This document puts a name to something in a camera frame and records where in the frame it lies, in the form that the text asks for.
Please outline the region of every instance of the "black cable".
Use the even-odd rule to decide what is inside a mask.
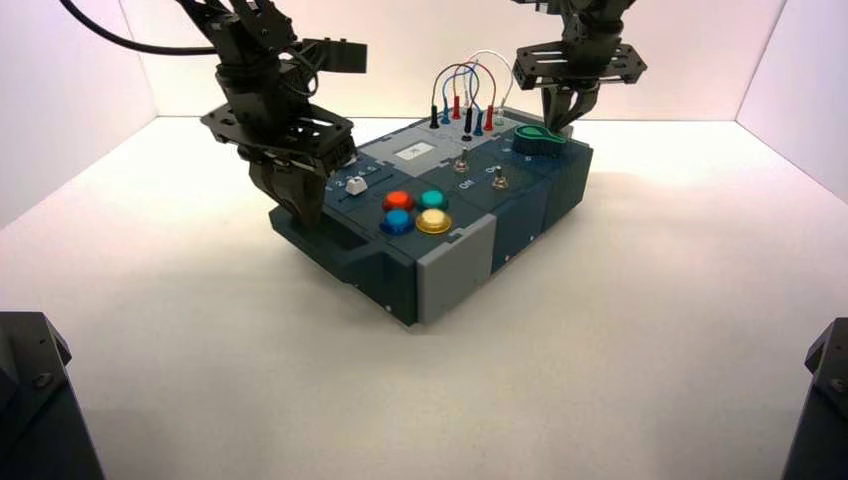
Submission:
[[[190,48],[175,48],[175,47],[159,47],[156,45],[145,45],[137,43],[126,38],[119,37],[114,33],[101,27],[94,20],[88,18],[84,13],[77,8],[71,0],[59,0],[62,6],[65,7],[71,15],[74,16],[80,23],[85,25],[89,30],[109,40],[112,43],[120,45],[130,50],[135,50],[141,53],[152,53],[154,55],[171,55],[178,57],[187,57],[193,55],[216,55],[218,52],[213,47],[190,47]]]
[[[307,82],[306,88],[309,88],[309,83],[312,81],[312,79],[315,79],[315,88],[313,88],[311,91],[308,91],[308,92],[304,92],[303,90],[298,90],[297,88],[294,88],[289,84],[285,84],[285,87],[288,90],[290,90],[290,91],[292,91],[292,92],[294,92],[298,95],[302,95],[306,98],[310,98],[310,97],[314,96],[316,93],[318,93],[318,69],[315,67],[315,65],[312,64],[312,62],[307,60],[306,57],[304,57],[300,52],[298,52],[294,48],[288,48],[284,51],[286,53],[288,53],[289,55],[291,55],[292,58],[294,58],[298,62],[302,63],[303,66],[306,67],[307,70],[309,70],[309,73],[311,74],[312,78],[310,78],[309,82]]]

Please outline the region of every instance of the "white table surface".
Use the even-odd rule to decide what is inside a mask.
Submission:
[[[848,206],[734,123],[576,137],[585,201],[426,328],[274,233],[196,119],[2,230],[0,309],[68,340],[114,479],[777,478],[848,314]]]

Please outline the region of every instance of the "robotic arm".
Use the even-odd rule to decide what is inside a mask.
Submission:
[[[238,145],[259,189],[315,226],[327,177],[356,159],[356,146],[353,123],[309,98],[319,71],[364,73],[367,46],[298,41],[291,18],[269,0],[232,0],[232,12],[219,0],[177,1],[221,59],[216,78],[227,104],[203,123],[219,142]]]
[[[603,83],[636,83],[648,67],[621,43],[621,16],[636,0],[513,0],[562,16],[562,40],[518,49],[513,74],[522,90],[542,89],[545,126],[560,132],[589,113]]]

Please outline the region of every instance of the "cable connector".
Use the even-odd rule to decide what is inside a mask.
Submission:
[[[486,126],[483,127],[483,130],[485,130],[487,132],[491,132],[492,130],[495,129],[495,126],[493,124],[494,116],[495,116],[495,107],[494,107],[494,105],[489,105],[489,108],[486,109]]]
[[[468,110],[465,111],[465,135],[462,136],[463,142],[470,142],[471,138],[471,122],[474,121],[474,111],[471,107],[468,107]]]
[[[430,128],[433,130],[439,128],[439,107],[435,105],[430,106]]]
[[[503,121],[503,105],[501,105],[500,107],[498,107],[498,112],[495,115],[495,125],[501,126],[503,124],[504,124],[504,121]]]
[[[483,136],[483,110],[480,110],[480,113],[477,114],[477,126],[474,127],[474,136]]]
[[[448,97],[442,97],[445,100],[445,111],[442,112],[442,125],[450,125],[450,110],[448,109]]]
[[[453,96],[453,119],[461,120],[462,119],[462,111],[459,108],[459,95]]]

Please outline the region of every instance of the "green knob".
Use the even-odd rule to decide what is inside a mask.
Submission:
[[[524,125],[515,129],[513,150],[524,155],[558,157],[562,153],[564,138],[554,135],[540,125]]]

